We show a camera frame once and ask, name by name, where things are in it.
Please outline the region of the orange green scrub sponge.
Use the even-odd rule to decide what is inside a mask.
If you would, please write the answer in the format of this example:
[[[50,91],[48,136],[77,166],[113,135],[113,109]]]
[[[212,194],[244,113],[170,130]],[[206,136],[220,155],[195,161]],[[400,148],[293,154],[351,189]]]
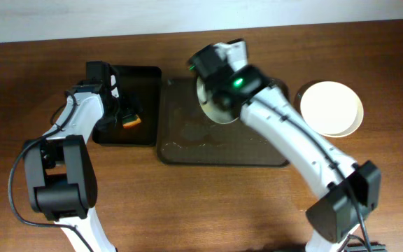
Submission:
[[[137,113],[130,113],[122,117],[122,127],[124,129],[132,128],[140,123],[141,119]]]

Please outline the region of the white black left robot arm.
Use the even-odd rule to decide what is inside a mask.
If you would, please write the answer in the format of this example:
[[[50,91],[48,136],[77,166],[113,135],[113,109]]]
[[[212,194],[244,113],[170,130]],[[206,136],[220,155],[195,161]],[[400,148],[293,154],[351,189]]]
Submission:
[[[95,127],[139,123],[142,110],[139,98],[122,95],[117,84],[84,80],[66,91],[51,129],[24,147],[29,203],[45,216],[46,227],[62,229],[76,251],[116,250],[95,209],[98,187],[87,140]]]

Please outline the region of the white plate top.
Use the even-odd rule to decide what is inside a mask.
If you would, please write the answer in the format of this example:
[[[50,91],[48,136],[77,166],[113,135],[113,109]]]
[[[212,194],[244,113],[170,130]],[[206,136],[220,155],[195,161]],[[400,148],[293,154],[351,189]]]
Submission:
[[[307,125],[325,137],[354,133],[365,114],[359,96],[347,85],[334,81],[305,85],[297,94],[296,104]]]

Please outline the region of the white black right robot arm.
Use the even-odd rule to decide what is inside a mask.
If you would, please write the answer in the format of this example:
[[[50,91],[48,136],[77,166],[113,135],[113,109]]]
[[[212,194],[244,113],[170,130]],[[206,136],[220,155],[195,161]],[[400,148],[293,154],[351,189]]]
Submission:
[[[381,171],[358,164],[314,132],[275,82],[252,65],[198,71],[206,99],[264,137],[301,174],[317,202],[306,210],[313,227],[305,251],[346,251],[362,230],[359,251],[373,247],[365,219],[379,203]]]

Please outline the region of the white plate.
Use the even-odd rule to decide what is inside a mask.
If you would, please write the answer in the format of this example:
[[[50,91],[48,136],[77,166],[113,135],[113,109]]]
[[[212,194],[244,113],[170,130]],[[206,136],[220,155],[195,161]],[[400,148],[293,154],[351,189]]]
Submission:
[[[305,85],[297,94],[296,104],[307,125],[325,137],[354,133],[365,114],[359,96],[347,85],[334,81]]]
[[[229,90],[222,87],[208,90],[204,81],[197,77],[196,92],[202,111],[213,122],[225,125],[239,118],[240,103]]]

